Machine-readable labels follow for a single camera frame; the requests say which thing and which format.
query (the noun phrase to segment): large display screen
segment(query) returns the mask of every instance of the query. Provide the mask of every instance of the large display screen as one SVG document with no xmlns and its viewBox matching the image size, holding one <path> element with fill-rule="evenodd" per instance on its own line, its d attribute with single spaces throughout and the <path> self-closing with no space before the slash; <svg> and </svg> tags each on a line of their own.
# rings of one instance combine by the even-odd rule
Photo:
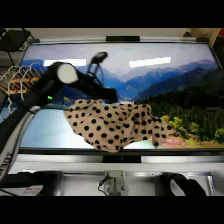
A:
<svg viewBox="0 0 224 224">
<path fill-rule="evenodd" d="M 109 55 L 101 64 L 103 76 L 98 74 L 104 86 L 115 88 L 120 102 L 150 104 L 153 115 L 176 130 L 162 147 L 224 148 L 223 74 L 206 44 L 41 44 L 30 46 L 22 63 L 41 60 L 50 65 L 63 60 L 85 73 L 98 52 Z M 77 99 L 89 96 L 65 87 L 51 106 L 68 107 Z M 151 145 L 136 144 L 127 148 Z"/>
</svg>

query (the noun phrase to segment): cable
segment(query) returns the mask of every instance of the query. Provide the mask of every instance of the cable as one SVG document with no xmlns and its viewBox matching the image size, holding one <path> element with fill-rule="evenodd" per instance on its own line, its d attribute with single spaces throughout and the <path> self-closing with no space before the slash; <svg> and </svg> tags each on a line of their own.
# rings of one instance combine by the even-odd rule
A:
<svg viewBox="0 0 224 224">
<path fill-rule="evenodd" d="M 18 196 L 18 195 L 16 195 L 16 194 L 10 193 L 10 192 L 5 191 L 5 190 L 3 190 L 3 189 L 0 189 L 0 191 L 2 191 L 3 193 L 9 194 L 9 195 L 11 195 L 11 196 Z"/>
<path fill-rule="evenodd" d="M 109 176 L 106 176 L 103 180 L 101 180 L 101 181 L 99 182 L 99 186 L 98 186 L 98 191 L 104 193 L 105 196 L 108 196 L 108 195 L 106 194 L 105 191 L 100 190 L 100 187 L 101 187 L 107 180 L 109 180 L 109 179 L 110 179 L 110 177 L 109 177 Z"/>
</svg>

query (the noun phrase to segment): beige cloth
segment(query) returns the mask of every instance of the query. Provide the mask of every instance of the beige cloth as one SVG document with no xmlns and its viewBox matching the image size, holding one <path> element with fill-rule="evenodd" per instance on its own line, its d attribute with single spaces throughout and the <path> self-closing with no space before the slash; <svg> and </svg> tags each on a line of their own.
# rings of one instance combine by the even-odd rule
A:
<svg viewBox="0 0 224 224">
<path fill-rule="evenodd" d="M 118 152 L 126 145 L 152 136 L 156 147 L 173 133 L 171 127 L 154 117 L 147 104 L 102 105 L 102 100 L 76 100 L 65 116 L 76 134 L 95 149 Z"/>
</svg>

